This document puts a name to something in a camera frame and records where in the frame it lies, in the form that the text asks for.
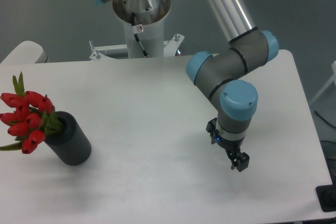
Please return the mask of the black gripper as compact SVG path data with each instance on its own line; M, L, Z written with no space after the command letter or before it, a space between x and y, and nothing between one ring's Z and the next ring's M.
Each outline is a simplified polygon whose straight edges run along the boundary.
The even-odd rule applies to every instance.
M225 131L217 122L217 118L210 120L206 126L210 134L211 144L218 144L222 147L231 161L231 170L242 172L249 165L249 155L241 152L240 147L245 138L246 132L230 133Z

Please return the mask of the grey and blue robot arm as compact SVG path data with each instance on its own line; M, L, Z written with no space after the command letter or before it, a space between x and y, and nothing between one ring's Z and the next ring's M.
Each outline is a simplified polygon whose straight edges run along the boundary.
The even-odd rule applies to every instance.
M167 55L163 20L171 0L93 0L101 5L112 2L115 15L123 22L129 58ZM242 0L208 0L230 48L219 55L201 51L186 65L192 83L217 110L206 130L211 143L222 147L232 169L243 171L249 156L240 150L257 109L256 88L242 77L274 59L279 52L276 37L260 31Z

